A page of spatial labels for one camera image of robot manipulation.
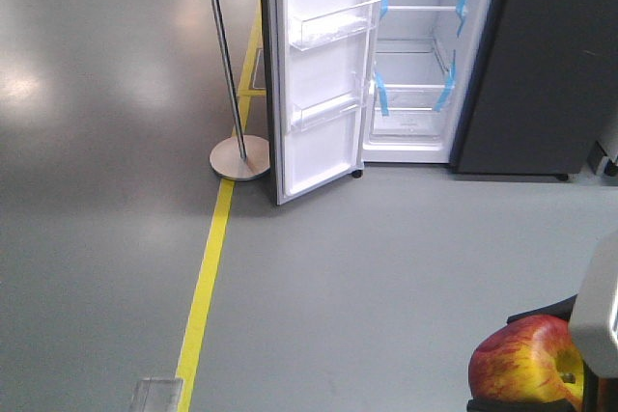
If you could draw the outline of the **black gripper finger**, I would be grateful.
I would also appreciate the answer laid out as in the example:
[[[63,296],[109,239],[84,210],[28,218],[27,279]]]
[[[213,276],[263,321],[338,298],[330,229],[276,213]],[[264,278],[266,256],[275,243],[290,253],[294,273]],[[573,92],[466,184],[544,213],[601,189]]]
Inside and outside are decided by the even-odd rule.
[[[510,402],[493,399],[473,398],[466,405],[467,412],[575,412],[566,400],[550,402]]]

